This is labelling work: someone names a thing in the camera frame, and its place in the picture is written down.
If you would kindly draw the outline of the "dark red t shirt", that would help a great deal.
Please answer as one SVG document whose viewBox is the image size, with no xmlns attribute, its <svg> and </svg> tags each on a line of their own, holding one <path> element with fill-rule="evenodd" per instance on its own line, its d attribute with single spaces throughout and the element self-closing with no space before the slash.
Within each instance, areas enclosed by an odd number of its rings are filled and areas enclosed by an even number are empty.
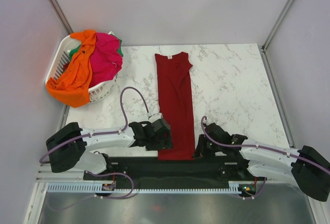
<svg viewBox="0 0 330 224">
<path fill-rule="evenodd" d="M 189 55 L 155 54 L 158 103 L 171 128 L 173 148 L 160 150 L 159 160 L 192 160 L 195 151 L 194 116 Z"/>
</svg>

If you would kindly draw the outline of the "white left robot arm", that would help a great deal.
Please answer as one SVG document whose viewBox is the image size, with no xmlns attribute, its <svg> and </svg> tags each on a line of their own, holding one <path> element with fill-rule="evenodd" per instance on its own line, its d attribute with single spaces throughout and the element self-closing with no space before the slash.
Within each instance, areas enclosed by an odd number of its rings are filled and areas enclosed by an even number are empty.
<svg viewBox="0 0 330 224">
<path fill-rule="evenodd" d="M 46 140 L 46 147 L 46 157 L 53 173 L 76 168 L 109 179 L 113 167 L 108 156 L 92 151 L 113 147 L 144 147 L 146 151 L 160 151 L 173 148 L 173 144 L 170 125 L 161 118 L 152 123 L 131 122 L 122 129 L 87 129 L 72 122 Z"/>
</svg>

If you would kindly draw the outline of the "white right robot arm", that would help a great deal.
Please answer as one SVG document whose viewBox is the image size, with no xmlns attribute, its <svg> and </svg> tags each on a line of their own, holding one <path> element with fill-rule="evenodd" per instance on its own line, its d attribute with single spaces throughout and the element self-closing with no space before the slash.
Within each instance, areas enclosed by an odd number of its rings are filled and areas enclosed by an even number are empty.
<svg viewBox="0 0 330 224">
<path fill-rule="evenodd" d="M 223 153 L 234 159 L 233 174 L 240 180 L 271 179 L 298 187 L 305 195 L 326 202 L 329 197 L 329 162 L 314 148 L 279 148 L 245 135 L 205 130 L 199 136 L 194 158 Z"/>
</svg>

